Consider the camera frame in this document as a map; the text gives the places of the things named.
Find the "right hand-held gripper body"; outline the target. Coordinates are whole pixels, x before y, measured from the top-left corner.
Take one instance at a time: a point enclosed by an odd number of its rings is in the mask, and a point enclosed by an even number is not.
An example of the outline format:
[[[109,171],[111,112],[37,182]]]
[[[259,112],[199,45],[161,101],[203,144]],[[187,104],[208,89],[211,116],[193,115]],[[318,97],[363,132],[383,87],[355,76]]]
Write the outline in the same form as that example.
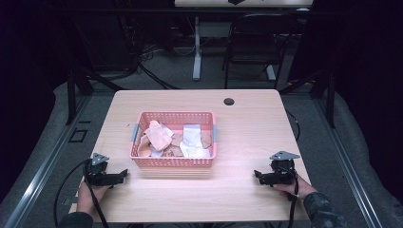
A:
[[[296,155],[286,151],[279,151],[270,157],[272,173],[266,175],[265,182],[273,184],[291,184],[296,175],[294,159],[299,159]]]

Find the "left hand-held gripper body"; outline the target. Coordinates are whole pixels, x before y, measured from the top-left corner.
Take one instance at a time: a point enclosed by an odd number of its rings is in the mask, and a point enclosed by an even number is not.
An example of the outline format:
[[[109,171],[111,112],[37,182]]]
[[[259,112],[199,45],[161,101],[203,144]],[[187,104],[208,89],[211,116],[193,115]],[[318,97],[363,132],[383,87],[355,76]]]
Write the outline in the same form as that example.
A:
[[[114,185],[115,180],[112,175],[106,173],[109,157],[94,153],[84,166],[85,180],[90,185],[107,186]]]

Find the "person's right hand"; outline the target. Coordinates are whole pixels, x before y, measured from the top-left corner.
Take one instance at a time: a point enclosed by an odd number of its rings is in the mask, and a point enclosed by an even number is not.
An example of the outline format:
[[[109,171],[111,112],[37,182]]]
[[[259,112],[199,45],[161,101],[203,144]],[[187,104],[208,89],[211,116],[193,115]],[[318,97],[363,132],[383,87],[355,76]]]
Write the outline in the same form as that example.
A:
[[[288,194],[296,195],[299,199],[304,200],[308,195],[315,193],[317,190],[301,176],[297,177],[297,183],[292,184],[274,184],[273,188],[278,190],[280,194],[287,197]]]

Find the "person's left hand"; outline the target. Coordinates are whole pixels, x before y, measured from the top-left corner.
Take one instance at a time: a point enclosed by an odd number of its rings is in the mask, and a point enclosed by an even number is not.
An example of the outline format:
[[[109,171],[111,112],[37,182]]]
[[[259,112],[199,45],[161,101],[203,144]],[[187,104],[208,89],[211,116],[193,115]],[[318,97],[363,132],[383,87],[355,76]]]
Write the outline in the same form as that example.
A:
[[[95,210],[92,196],[95,196],[97,201],[101,201],[108,189],[108,186],[92,186],[88,188],[87,184],[82,182],[78,190],[76,211],[90,215]]]

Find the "pink plastic basket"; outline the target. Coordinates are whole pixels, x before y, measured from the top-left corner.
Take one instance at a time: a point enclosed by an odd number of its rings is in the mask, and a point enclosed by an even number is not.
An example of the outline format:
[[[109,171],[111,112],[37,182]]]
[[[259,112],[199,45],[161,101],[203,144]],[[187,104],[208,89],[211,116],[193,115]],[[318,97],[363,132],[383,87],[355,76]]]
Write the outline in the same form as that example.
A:
[[[201,142],[210,152],[209,158],[164,157],[157,151],[145,135],[151,121],[159,122],[172,137],[170,145],[180,147],[182,131],[186,124],[201,126]],[[216,117],[210,111],[144,111],[135,124],[129,157],[143,167],[210,167],[217,155]]]

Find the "peach sock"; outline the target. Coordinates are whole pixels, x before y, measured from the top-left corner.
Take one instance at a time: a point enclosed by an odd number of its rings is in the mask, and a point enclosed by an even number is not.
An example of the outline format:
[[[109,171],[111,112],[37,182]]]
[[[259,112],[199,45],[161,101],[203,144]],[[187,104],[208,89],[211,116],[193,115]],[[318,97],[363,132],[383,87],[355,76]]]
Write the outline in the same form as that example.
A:
[[[165,150],[172,143],[172,137],[157,121],[151,121],[144,133],[157,151]]]

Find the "tan sock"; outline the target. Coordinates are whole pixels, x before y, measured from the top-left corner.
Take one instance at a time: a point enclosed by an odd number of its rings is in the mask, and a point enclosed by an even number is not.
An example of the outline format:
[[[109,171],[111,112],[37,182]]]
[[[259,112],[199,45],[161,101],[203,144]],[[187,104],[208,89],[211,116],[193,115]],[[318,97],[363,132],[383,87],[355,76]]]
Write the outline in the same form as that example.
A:
[[[163,151],[163,156],[164,157],[182,157],[183,152],[182,150],[176,146],[176,145],[169,145],[166,147],[166,149]]]

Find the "white sock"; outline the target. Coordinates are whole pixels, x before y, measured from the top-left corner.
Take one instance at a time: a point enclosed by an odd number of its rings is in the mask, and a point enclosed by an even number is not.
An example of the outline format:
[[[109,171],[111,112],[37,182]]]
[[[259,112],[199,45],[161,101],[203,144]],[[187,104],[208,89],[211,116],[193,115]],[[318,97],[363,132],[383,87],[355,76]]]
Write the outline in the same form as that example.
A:
[[[182,131],[180,149],[187,158],[209,158],[210,152],[202,145],[202,130],[199,124],[186,124]]]

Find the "black metal stand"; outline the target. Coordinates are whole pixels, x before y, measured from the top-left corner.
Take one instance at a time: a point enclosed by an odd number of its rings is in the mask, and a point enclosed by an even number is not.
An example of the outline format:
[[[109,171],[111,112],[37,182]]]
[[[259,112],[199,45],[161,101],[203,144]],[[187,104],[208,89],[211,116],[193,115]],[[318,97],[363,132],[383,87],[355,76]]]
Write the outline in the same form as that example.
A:
[[[77,115],[76,88],[78,88],[79,91],[85,96],[91,96],[93,94],[94,88],[89,81],[90,79],[93,79],[114,91],[123,90],[121,86],[115,85],[93,70],[90,70],[84,66],[77,66],[73,64],[67,77],[67,124],[71,124]]]
[[[314,74],[301,78],[291,85],[281,89],[279,93],[281,95],[288,94],[311,81],[314,81],[314,85],[310,90],[310,96],[313,99],[319,99],[323,96],[323,94],[326,94],[325,119],[330,127],[335,128],[334,110],[336,77],[330,70],[322,69]]]

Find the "white desk leg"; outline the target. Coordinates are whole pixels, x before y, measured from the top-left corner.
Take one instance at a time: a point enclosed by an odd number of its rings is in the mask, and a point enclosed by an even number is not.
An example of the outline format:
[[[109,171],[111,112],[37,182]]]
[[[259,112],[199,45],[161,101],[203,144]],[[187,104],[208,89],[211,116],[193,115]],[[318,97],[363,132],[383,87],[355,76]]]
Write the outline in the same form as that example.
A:
[[[195,18],[195,58],[193,66],[193,80],[199,81],[201,79],[201,68],[202,68],[202,52],[201,52],[201,38],[200,38],[200,21],[199,18]]]

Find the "black folding chair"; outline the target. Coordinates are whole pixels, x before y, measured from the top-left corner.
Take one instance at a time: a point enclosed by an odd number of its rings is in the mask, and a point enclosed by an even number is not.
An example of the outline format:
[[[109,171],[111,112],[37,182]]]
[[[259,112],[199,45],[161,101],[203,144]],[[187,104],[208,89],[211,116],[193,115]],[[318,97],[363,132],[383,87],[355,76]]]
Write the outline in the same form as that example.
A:
[[[285,13],[247,13],[230,26],[221,69],[225,71],[224,87],[230,81],[231,65],[261,65],[263,71],[277,66],[274,88],[277,88],[288,41],[297,28],[297,19]]]

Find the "white background desk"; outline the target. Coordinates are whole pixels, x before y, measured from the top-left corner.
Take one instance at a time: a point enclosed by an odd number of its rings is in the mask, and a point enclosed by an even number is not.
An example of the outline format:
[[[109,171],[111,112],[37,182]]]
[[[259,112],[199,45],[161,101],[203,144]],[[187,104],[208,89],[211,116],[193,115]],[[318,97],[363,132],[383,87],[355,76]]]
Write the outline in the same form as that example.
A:
[[[241,0],[236,5],[229,0],[174,0],[182,8],[309,8],[314,0]]]

